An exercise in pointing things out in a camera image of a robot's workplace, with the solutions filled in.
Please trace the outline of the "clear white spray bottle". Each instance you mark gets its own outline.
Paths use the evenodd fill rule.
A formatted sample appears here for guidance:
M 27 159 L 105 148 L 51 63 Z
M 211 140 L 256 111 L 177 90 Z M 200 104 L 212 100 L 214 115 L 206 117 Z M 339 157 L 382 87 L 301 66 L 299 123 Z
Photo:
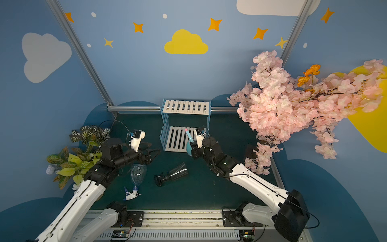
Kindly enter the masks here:
M 132 183 L 134 185 L 133 191 L 129 192 L 126 187 L 124 187 L 125 190 L 125 198 L 124 201 L 132 200 L 141 194 L 138 193 L 139 186 L 143 183 L 145 176 L 147 173 L 147 165 L 144 164 L 134 164 L 131 169 L 131 179 Z

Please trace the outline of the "blue white slatted shelf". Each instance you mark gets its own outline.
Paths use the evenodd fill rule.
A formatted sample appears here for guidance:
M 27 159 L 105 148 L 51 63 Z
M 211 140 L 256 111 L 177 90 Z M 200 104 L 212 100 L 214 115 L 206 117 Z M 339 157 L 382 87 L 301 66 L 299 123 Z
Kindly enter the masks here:
M 211 101 L 164 99 L 160 111 L 163 127 L 159 138 L 165 152 L 185 153 L 188 137 L 196 139 L 196 128 L 209 133 Z

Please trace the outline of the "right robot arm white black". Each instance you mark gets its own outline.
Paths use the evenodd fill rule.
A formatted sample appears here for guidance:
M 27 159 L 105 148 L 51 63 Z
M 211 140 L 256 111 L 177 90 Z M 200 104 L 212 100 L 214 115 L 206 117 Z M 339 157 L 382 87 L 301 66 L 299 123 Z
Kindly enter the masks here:
M 241 211 L 244 219 L 250 223 L 273 226 L 290 242 L 299 240 L 311 216 L 299 191 L 289 192 L 259 177 L 233 157 L 224 154 L 213 137 L 203 138 L 199 142 L 190 139 L 188 146 L 194 159 L 202 158 L 213 173 L 240 185 L 265 203 L 264 206 L 245 204 Z

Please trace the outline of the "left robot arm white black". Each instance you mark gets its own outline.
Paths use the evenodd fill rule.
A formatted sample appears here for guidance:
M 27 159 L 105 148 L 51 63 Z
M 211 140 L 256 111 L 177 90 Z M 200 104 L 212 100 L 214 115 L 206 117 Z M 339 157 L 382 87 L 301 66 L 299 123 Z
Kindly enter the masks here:
M 55 220 L 36 238 L 37 242 L 92 242 L 112 226 L 123 227 L 131 222 L 127 206 L 111 202 L 102 213 L 76 230 L 89 209 L 119 175 L 120 169 L 133 163 L 149 165 L 159 154 L 151 143 L 139 142 L 140 148 L 128 148 L 119 138 L 110 138 L 101 145 L 102 156 L 85 175 L 78 190 Z

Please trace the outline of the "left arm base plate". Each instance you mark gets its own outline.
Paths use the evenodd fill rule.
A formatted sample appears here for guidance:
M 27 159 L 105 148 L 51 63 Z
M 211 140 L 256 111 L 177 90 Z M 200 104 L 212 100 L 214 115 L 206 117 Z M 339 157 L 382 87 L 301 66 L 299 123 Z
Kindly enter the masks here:
M 112 227 L 141 227 L 144 218 L 144 211 L 124 211 L 119 213 L 118 221 Z

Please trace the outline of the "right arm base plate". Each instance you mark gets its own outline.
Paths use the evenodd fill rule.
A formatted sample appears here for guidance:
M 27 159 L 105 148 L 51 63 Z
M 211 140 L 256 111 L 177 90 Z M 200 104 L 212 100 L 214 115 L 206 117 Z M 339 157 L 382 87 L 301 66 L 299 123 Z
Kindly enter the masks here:
M 223 209 L 221 213 L 224 227 L 264 227 L 261 223 L 248 222 L 240 212 L 236 212 L 235 210 Z

